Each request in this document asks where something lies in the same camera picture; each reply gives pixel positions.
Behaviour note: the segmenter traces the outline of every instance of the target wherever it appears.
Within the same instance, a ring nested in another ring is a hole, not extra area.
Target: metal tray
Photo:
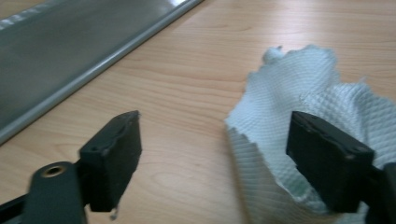
[[[49,0],[0,21],[0,144],[202,0]]]

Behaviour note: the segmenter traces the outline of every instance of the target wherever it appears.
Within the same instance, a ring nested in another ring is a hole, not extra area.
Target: black plastic part
[[[384,207],[388,212],[390,223],[396,224],[396,163],[387,163],[384,166],[380,188]]]
[[[361,200],[369,205],[369,210],[366,214],[366,224],[388,224],[389,214],[387,212],[386,204],[384,203],[384,197],[382,188],[382,181],[384,173],[372,166],[372,171],[368,174],[361,184]]]
[[[142,147],[139,113],[116,116],[79,152],[84,203],[93,212],[116,208],[136,170]]]
[[[22,195],[12,201],[0,204],[0,223],[4,223],[14,217],[18,217],[23,208],[26,195]]]
[[[286,153],[334,212],[356,212],[374,152],[327,121],[293,111]]]
[[[35,172],[23,207],[23,224],[85,224],[78,174],[73,163],[60,161]]]

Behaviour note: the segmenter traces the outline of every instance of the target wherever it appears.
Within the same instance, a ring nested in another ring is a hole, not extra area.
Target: light wood surface
[[[35,3],[0,1],[0,18]],[[395,1],[206,0],[3,144],[0,203],[139,110],[144,151],[114,223],[247,223],[223,120],[265,49],[307,44],[334,49],[344,81],[367,76],[396,101]]]

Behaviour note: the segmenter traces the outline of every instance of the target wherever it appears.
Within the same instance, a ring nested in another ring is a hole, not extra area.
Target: crumpled paper towel
[[[374,165],[396,161],[396,106],[364,82],[342,83],[329,49],[286,55],[270,48],[248,75],[246,92],[225,120],[252,223],[363,223],[332,214],[286,155],[291,111],[321,117],[375,150]]]

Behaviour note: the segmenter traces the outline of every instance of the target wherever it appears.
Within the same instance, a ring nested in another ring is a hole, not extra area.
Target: wood grain
[[[0,17],[15,11],[9,2]],[[247,223],[223,120],[265,49],[331,48],[344,81],[367,76],[396,100],[395,22],[392,0],[206,0],[3,144],[0,203],[23,194],[41,166],[77,160],[109,119],[138,109],[144,152],[115,223]],[[108,216],[89,213],[91,223]]]
[[[0,20],[42,2],[44,0],[0,0]]]

